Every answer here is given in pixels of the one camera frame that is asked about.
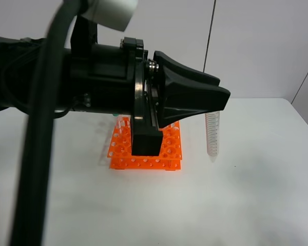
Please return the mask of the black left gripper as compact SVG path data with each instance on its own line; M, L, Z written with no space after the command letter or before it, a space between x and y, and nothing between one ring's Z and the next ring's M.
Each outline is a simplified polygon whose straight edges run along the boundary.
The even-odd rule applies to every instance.
M86 56L68 51L64 57L64 104L74 111L129 115L134 155L145 145L161 145L163 128L181 119L224 110L230 91L220 79L187 67L155 51L148 52L141 39L124 38L120 47L94 44ZM178 76L167 77L164 69ZM145 91L146 70L159 96L159 125Z

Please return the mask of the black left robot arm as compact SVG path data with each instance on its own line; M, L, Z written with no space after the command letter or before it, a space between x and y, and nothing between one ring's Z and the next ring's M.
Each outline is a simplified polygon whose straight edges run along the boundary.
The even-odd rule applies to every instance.
M40 39L0 37L0 110L25 111ZM186 67L161 51L147 57L141 39L119 47L92 44L86 55L65 49L56 103L58 110L131 117L131 152L157 156L161 129L181 119L224 110L230 92L220 80Z

